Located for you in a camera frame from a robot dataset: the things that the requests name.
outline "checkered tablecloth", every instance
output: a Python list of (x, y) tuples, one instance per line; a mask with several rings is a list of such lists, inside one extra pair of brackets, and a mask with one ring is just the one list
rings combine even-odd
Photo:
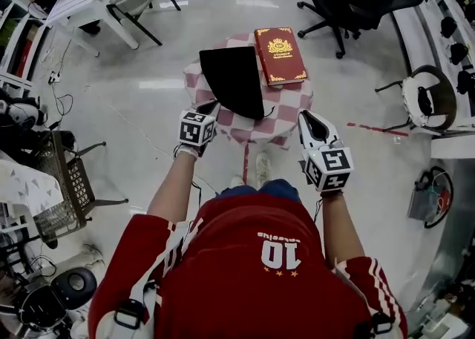
[[(254, 33), (236, 34), (215, 45), (213, 49), (224, 47), (254, 46)], [(308, 79), (300, 83), (268, 87), (263, 74), (261, 60), (256, 51), (259, 77), (264, 106), (264, 114), (272, 107), (274, 111), (261, 121), (247, 119), (221, 107), (217, 119), (217, 130), (225, 134), (229, 140), (241, 145), (250, 142), (270, 142), (283, 149), (289, 148), (287, 142), (290, 134), (297, 126), (300, 109), (309, 109), (312, 104), (313, 89)], [(193, 103), (200, 103), (214, 98), (214, 94), (201, 70), (200, 60), (191, 63), (185, 70), (186, 90)]]

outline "tiled floor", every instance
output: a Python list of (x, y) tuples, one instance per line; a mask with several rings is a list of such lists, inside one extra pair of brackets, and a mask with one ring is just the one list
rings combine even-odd
[[(309, 10), (299, 10), (296, 3), (301, 0), (178, 1), (181, 12), (168, 0), (158, 0), (163, 8), (147, 12), (140, 20), (163, 42), (162, 47), (128, 26), (140, 42), (138, 50), (131, 50), (112, 31), (103, 28), (94, 39), (85, 36), (100, 50), (99, 58), (74, 44), (65, 55), (56, 95), (70, 93), (74, 104), (62, 121), (62, 129), (74, 132), (79, 147), (107, 142), (106, 148), (84, 157), (94, 190), (98, 197), (126, 196), (130, 203), (93, 211), (94, 220), (86, 229), (61, 239), (58, 250), (44, 249), (53, 258), (73, 254), (85, 240), (95, 243), (108, 262), (131, 215), (147, 209), (170, 167), (170, 153), (177, 143), (178, 116), (190, 106), (183, 88), (183, 69), (197, 58), (199, 50), (259, 27), (291, 27), (296, 32), (321, 20)], [(50, 33), (45, 48), (49, 44), (56, 49), (44, 67), (60, 62), (68, 40), (60, 33), (54, 37)], [(352, 151), (356, 170), (345, 191), (350, 213), (367, 254), (380, 259), (397, 295), (404, 286), (423, 230), (407, 219), (406, 213), (413, 181), (430, 157), (430, 138), (395, 139), (390, 134), (347, 126), (353, 122), (384, 127), (407, 118), (399, 90), (387, 90), (381, 95), (374, 92), (374, 88), (404, 78), (395, 29), (389, 17), (384, 17), (378, 30), (363, 32), (358, 41), (345, 40), (347, 55), (342, 60), (335, 58), (336, 41), (330, 29), (310, 33), (298, 44), (314, 87), (312, 110), (338, 127)], [(45, 73), (39, 67), (36, 78), (53, 121), (57, 113)], [(260, 149), (250, 148), (250, 180)], [(268, 147), (267, 151), (274, 177), (286, 177), (295, 185), (304, 205), (314, 214), (318, 195), (300, 173), (297, 135), (292, 137), (290, 150)], [(209, 146), (196, 167), (203, 200), (220, 191), (234, 175), (242, 174), (243, 153), (244, 148), (222, 136)], [(196, 212), (197, 192), (193, 191), (189, 216)]]

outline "jeans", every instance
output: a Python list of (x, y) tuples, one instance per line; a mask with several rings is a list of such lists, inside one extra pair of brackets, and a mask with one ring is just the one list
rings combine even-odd
[(237, 195), (248, 195), (248, 194), (269, 194), (274, 197), (285, 198), (288, 200), (293, 200), (294, 202), (302, 203), (300, 197), (298, 196), (298, 191), (296, 188), (292, 187), (286, 180), (273, 180), (268, 181), (261, 187), (260, 190), (256, 190), (252, 186), (242, 185), (236, 186), (235, 188), (227, 188), (223, 192), (216, 196), (217, 199), (227, 198), (227, 197), (236, 197)]

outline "red adidas jacket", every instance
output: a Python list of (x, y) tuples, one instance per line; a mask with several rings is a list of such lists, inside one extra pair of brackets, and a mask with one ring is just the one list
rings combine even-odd
[[(113, 312), (175, 229), (159, 217), (132, 218), (94, 295), (91, 339), (105, 337)], [(376, 260), (360, 257), (336, 268), (346, 282), (326, 267), (302, 204), (266, 194), (208, 201), (152, 273), (154, 336), (354, 338), (358, 325), (383, 312), (393, 320), (390, 337), (407, 337), (402, 309)]]

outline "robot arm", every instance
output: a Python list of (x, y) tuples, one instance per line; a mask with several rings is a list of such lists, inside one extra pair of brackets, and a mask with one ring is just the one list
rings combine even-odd
[(301, 166), (307, 182), (320, 192), (341, 190), (354, 167), (350, 149), (344, 147), (335, 126), (305, 110), (298, 115), (298, 131), (304, 147)]
[(193, 106), (193, 111), (182, 111), (180, 114), (180, 142), (175, 153), (186, 151), (195, 158), (201, 157), (206, 146), (216, 136), (216, 121), (221, 104), (209, 100)]

